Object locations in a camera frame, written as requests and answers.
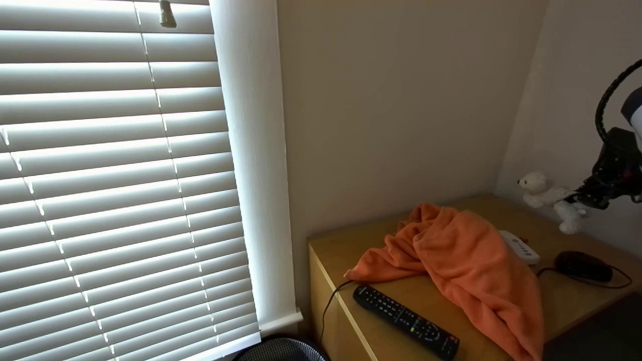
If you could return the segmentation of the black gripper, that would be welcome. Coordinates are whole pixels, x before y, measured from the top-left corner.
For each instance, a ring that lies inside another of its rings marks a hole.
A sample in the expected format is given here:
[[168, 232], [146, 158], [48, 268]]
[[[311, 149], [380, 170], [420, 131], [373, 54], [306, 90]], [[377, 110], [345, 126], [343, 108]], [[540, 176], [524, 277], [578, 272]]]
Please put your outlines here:
[[592, 168], [592, 174], [576, 190], [576, 199], [592, 208], [607, 208], [612, 199], [642, 201], [642, 158], [636, 134], [612, 129]]

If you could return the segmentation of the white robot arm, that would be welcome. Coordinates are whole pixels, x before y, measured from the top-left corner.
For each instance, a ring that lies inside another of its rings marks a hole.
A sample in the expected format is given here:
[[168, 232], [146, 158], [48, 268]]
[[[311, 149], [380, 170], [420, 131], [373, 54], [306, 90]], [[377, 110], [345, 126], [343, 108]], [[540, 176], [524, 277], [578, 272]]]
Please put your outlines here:
[[642, 201], [642, 88], [636, 88], [621, 108], [631, 131], [611, 129], [592, 174], [576, 190], [576, 199], [592, 208], [607, 208], [612, 199]]

